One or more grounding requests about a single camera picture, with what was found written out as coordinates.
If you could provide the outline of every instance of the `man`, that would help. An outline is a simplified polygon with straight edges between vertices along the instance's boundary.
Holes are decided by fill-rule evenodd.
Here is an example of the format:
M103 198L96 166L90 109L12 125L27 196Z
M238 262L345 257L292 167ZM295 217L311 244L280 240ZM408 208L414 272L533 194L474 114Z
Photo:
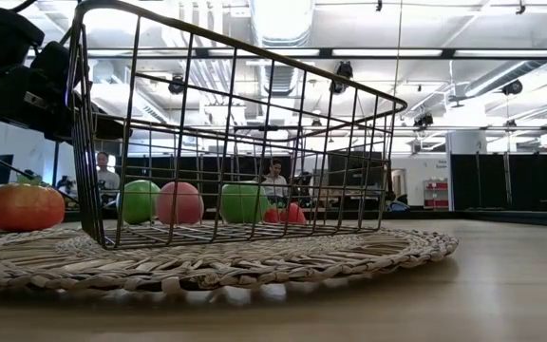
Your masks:
M280 176L282 171L282 161L272 159L270 162L270 173L264 176L264 181L261 182L265 189L265 195L271 203L286 204L289 195L289 189L285 186L286 180Z
M119 190L120 189L120 176L115 172L111 172L107 169L109 164L109 154L106 152L99 152L96 156L96 164L99 167L97 177L99 180L99 187L101 187L102 193L115 196L115 192L106 190Z

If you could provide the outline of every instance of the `ceiling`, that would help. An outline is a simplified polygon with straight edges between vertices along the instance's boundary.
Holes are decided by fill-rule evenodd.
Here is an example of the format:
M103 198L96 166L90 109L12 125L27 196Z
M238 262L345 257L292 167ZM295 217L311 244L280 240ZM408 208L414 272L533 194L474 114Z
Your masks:
M128 2L255 44L249 2L258 1L261 0ZM519 0L407 0L402 6L400 0L384 0L380 11L376 9L377 1L314 1L311 25L307 24L309 38L302 43L302 48L547 48L547 0L524 0L522 3L525 11L520 15L516 14L519 10ZM309 0L294 2L309 3ZM19 1L0 1L0 7L11 8L17 3ZM265 16L271 22L268 25L281 31L292 31L293 25L299 25L298 17L293 16L289 10L291 7L285 8L287 3L290 3L290 0L279 0L277 7L269 9ZM69 17L75 5L75 1L38 1L22 14L46 33L46 41L60 40L69 27ZM88 31L88 47L131 48L134 20L132 16L112 13L106 9L90 12L84 20ZM257 22L255 17L255 23L260 25L263 19L259 20L261 22ZM156 23L145 22L141 22L141 48L184 48L182 35ZM205 39L198 39L197 44L200 47L215 45ZM99 53L102 60L94 58L90 61L92 79L95 83L92 98L109 114L125 115L129 79L127 70L131 61L128 58L115 58L119 55L118 51L100 50ZM339 63L337 60L323 59L302 62L327 71L334 71ZM354 81L395 94L408 102L408 108L412 110L398 116L396 126L412 126L415 117L424 113L432 114L434 125L500 126L508 119L515 119L518 126L547 125L547 65L521 75L519 80L524 89L519 95L505 96L493 90L476 98L461 101L461 108L457 108L457 103L448 101L449 96L456 93L458 85L469 85L504 63L507 62L449 62L440 59L396 61L393 58L351 61ZM229 80L225 75L228 75L226 72L229 72L230 65L229 60L206 61L194 58L192 68L198 72L199 75L196 77L201 78L201 82L192 79L190 84L199 86L203 83L221 90L229 89ZM184 66L178 59L140 59L137 62L137 71L170 80L173 74L183 75ZM261 72L264 72L264 67L257 60L238 60L235 94L267 101L267 92L262 88L264 78L259 77ZM115 76L114 81L111 81L111 75ZM326 115L329 111L329 82L311 74L308 74L307 81L304 109L320 111ZM297 86L289 96L273 96L272 102L299 108L300 82L299 77ZM140 80L137 83L137 91L139 99L136 100L135 97L133 116L154 120L149 117L146 110L149 107L159 112L166 121L178 123L182 95L171 94L167 84L149 80ZM373 96L361 93L359 99L355 114L357 118L371 115L376 110ZM226 107L223 107L225 110L218 118L215 114L221 112L218 106L227 102L228 99L224 97L208 97L203 92L190 90L186 109L188 113L192 110L193 114L186 115L188 119L185 123L224 123L220 116L225 116ZM239 118L238 124L263 122L265 113L262 105L246 101L235 102L235 105L242 105L243 113L236 115ZM385 102L379 102L378 105L379 111L390 106ZM335 95L330 106L333 117L346 119L351 118L352 108L351 91ZM449 115L457 110L464 115L460 120L457 120L457 115ZM291 111L272 111L271 119L275 120L274 124L296 124L296 115L293 116ZM546 132L522 132L514 134L512 140L514 143L532 143L544 133ZM443 142L442 134L430 138L431 134L422 132L416 138L414 132L407 130L407 136L396 141L394 150L405 150L401 144L422 141L424 138L430 143Z

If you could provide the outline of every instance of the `wire basket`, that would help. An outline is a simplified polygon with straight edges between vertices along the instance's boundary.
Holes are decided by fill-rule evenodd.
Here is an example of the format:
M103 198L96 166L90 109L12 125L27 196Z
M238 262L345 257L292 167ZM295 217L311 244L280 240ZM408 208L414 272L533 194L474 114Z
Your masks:
M95 132L103 128L95 118L103 114L94 113L89 105L92 83L86 72L83 19L96 9L136 15L136 22L128 23L135 25L135 35L125 56L131 59L127 111L106 116L123 123L121 142L96 139ZM145 52L140 40L145 22L170 30L186 46ZM394 115L406 108L404 101L121 1L81 3L71 28L70 51L67 104L78 108L73 144L82 227L104 248L304 238L372 233L380 228ZM182 75L171 79L141 71L140 61L153 56L179 63ZM241 79L245 60L257 63L262 80L257 95L245 95ZM215 72L208 76L210 86L203 86L193 70L209 65ZM293 80L283 100L274 91L281 72L291 72ZM78 86L73 84L76 74L81 75ZM158 84L178 93L180 112L174 118L159 113L153 113L155 119L137 118L137 93ZM314 105L313 95L318 93L314 88L321 84L327 89ZM188 93L196 91L214 99L207 108L208 125L196 120L205 109L187 107ZM260 109L263 123L251 123L237 114L239 108L248 107ZM282 124L276 123L280 117L286 118ZM104 220L95 157L101 146L114 143L121 155L114 166L121 185L108 193L115 195L117 224ZM276 176L274 159L281 160L283 176ZM147 184L147 189L128 185L133 181Z

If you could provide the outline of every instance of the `round woven mat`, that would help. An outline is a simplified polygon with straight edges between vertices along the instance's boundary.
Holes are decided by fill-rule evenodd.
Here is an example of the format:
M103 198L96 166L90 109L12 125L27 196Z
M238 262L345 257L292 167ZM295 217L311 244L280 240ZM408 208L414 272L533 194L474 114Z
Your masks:
M0 287L164 292L314 282L439 261L458 241L386 230L140 250L105 250L79 228L0 235Z

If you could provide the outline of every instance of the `wooden table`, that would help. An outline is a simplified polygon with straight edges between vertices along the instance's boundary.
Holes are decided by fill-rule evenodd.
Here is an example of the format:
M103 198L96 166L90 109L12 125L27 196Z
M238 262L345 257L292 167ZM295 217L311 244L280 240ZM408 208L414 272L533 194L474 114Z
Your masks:
M393 220L452 233L439 264L241 309L0 300L0 341L547 341L547 227Z

